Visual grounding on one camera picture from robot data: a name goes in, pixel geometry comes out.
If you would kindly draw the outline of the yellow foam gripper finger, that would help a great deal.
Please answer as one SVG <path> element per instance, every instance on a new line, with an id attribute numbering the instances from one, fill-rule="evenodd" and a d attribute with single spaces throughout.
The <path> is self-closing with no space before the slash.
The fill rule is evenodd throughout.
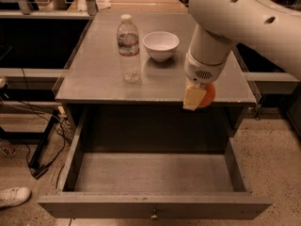
<path id="1" fill-rule="evenodd" d="M 183 108 L 195 111 L 197 108 L 203 106 L 206 93 L 206 89 L 196 85 L 195 83 L 187 81 L 183 99 Z"/>

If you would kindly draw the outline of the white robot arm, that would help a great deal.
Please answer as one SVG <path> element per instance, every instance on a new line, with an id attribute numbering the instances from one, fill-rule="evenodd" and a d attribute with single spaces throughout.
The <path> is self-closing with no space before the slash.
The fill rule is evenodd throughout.
<path id="1" fill-rule="evenodd" d="M 301 79 L 300 11 L 271 0 L 189 0 L 188 10 L 196 28 L 184 62 L 185 109 L 211 104 L 213 82 L 238 43 Z"/>

